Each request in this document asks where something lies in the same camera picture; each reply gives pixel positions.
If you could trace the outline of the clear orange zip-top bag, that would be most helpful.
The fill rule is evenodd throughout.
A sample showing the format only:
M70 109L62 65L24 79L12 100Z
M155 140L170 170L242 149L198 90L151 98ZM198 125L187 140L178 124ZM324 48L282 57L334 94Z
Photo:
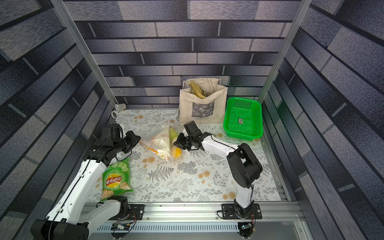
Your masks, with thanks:
M179 134L179 127L166 123L154 132L145 133L140 144L162 160L175 162L182 159L182 150L174 145Z

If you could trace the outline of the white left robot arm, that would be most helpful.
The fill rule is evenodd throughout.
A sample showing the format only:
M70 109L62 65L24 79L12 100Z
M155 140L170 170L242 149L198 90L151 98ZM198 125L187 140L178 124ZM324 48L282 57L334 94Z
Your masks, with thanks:
M87 215L81 212L98 178L118 153L128 153L139 142L133 131L123 132L119 124L106 125L102 136L84 157L69 188L44 220L34 221L30 231L35 240L87 240L111 218L125 220L130 206L125 197L110 197Z

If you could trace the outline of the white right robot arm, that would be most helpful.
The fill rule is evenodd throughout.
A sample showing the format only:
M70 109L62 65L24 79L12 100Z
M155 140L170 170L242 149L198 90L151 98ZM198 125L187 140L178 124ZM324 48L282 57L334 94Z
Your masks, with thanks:
M215 135L202 132L194 121L184 124L187 135L180 133L173 145L189 152L202 150L227 159L233 179L238 184L234 210L238 218L252 215L254 181L260 178L263 167L248 144L223 142Z

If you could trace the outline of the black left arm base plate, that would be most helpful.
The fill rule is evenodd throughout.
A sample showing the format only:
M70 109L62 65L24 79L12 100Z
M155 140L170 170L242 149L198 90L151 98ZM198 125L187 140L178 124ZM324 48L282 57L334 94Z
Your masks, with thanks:
M124 204L114 219L119 221L142 220L145 210L144 204Z

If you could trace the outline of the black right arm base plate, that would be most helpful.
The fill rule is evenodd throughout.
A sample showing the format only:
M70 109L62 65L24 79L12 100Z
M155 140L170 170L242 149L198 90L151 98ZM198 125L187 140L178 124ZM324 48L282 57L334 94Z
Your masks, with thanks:
M224 220L260 220L263 218L260 206L256 203L251 203L245 209L235 203L222 204L221 208Z

